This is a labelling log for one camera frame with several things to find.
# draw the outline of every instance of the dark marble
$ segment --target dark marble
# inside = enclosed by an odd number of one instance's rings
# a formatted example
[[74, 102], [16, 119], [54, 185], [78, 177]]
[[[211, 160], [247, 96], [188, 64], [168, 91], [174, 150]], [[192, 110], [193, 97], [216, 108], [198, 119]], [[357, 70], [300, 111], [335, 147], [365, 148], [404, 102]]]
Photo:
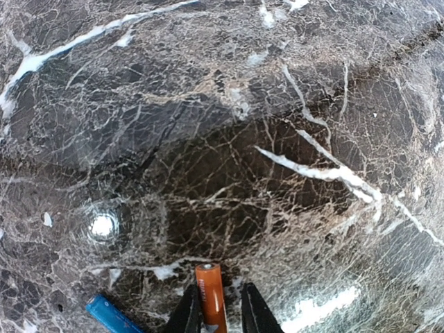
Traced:
[[0, 332], [444, 332], [444, 3], [304, 2], [0, 2]]

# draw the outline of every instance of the cylindrical battery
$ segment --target cylindrical battery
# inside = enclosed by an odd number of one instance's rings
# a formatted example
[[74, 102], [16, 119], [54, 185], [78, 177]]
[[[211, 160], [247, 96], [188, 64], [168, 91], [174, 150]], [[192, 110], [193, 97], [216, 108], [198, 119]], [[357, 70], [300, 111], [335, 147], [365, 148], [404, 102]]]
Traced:
[[221, 267], [201, 264], [196, 267], [203, 322], [210, 333], [227, 333]]
[[144, 333], [102, 295], [91, 298], [86, 310], [112, 333]]

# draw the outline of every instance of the blue battery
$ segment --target blue battery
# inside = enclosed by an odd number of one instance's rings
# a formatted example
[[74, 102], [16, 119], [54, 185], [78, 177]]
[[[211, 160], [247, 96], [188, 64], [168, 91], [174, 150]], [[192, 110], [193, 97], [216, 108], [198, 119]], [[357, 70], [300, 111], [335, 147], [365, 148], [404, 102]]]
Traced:
[[91, 298], [86, 310], [112, 333], [144, 333], [102, 295]]

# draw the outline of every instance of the polished stone surface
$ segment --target polished stone surface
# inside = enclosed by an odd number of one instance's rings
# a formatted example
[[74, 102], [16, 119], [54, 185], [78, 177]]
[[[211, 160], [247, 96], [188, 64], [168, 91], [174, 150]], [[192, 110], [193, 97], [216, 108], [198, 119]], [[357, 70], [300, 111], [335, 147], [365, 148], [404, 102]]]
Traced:
[[444, 3], [305, 2], [0, 2], [0, 332], [444, 332]]

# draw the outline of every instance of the orange battery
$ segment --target orange battery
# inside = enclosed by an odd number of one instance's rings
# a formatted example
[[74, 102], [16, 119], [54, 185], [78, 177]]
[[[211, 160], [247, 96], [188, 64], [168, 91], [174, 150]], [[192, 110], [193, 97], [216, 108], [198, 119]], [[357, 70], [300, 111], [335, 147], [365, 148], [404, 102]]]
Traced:
[[196, 267], [196, 279], [207, 331], [227, 333], [221, 267], [218, 264], [201, 264]]

